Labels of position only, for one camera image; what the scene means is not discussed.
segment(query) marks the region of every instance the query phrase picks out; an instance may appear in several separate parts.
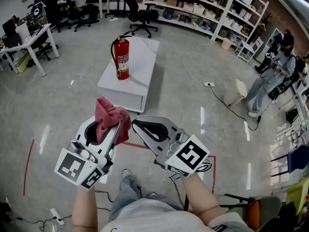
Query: white trash bin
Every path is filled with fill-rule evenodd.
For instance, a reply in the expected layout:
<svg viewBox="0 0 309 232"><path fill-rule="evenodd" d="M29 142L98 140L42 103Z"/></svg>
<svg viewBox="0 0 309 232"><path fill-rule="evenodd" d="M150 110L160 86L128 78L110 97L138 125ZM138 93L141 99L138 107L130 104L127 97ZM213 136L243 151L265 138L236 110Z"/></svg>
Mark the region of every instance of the white trash bin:
<svg viewBox="0 0 309 232"><path fill-rule="evenodd" d="M246 85L242 81L236 79L232 85L228 87L228 90L223 96L223 100L226 105L232 107L244 99L247 94Z"/></svg>
<svg viewBox="0 0 309 232"><path fill-rule="evenodd" d="M232 42L229 40L229 39L224 39L223 42L222 42L222 48L227 51L230 46L231 46Z"/></svg>

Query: white wall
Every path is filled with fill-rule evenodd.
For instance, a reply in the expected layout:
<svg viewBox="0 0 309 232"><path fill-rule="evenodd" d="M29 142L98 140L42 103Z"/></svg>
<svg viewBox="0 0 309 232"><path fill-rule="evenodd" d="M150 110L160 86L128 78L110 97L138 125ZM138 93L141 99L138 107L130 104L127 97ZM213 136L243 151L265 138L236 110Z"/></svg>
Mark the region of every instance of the white wall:
<svg viewBox="0 0 309 232"><path fill-rule="evenodd" d="M23 18L27 12L28 5L34 0L0 0L0 36L4 35L2 24L9 20L13 15Z"/></svg>

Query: gray pants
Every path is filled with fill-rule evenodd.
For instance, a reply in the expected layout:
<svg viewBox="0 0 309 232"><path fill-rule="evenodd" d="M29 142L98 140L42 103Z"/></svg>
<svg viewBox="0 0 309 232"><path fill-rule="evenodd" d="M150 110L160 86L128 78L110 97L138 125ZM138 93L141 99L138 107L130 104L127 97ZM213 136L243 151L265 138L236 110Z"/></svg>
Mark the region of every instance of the gray pants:
<svg viewBox="0 0 309 232"><path fill-rule="evenodd" d="M281 80L276 80L276 77L269 79L268 76L265 76L264 78L259 77L254 81L246 97L246 101L248 102L256 97L253 103L252 112L260 113L264 97L281 82Z"/></svg>
<svg viewBox="0 0 309 232"><path fill-rule="evenodd" d="M148 193L144 198L154 199L164 202L174 208L175 210L183 210L175 201L162 194L151 195L153 192ZM140 188L137 187L135 177L127 175L121 182L119 187L119 193L114 203L112 204L109 221L115 220L119 212L125 206L139 200L141 198Z"/></svg>

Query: black bag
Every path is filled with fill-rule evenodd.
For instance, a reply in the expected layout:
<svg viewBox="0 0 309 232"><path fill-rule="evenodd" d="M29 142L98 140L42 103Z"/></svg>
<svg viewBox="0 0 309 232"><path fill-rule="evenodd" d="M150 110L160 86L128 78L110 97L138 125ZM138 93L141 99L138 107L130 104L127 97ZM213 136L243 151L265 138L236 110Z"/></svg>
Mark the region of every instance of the black bag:
<svg viewBox="0 0 309 232"><path fill-rule="evenodd" d="M291 124L296 120L297 117L298 111L296 108L286 113L286 121L290 122Z"/></svg>

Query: blue chair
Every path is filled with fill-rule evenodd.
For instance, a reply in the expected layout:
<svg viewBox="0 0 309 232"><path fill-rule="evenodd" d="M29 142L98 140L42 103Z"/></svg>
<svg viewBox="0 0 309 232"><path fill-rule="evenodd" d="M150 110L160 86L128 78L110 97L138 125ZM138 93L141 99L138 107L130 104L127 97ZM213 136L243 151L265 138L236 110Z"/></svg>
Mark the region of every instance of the blue chair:
<svg viewBox="0 0 309 232"><path fill-rule="evenodd" d="M309 146L307 145L301 145L296 150L278 157L272 161L279 160L281 158L287 157L288 159L288 171L284 171L278 174L274 174L271 177L291 173L295 169L304 169L309 164Z"/></svg>

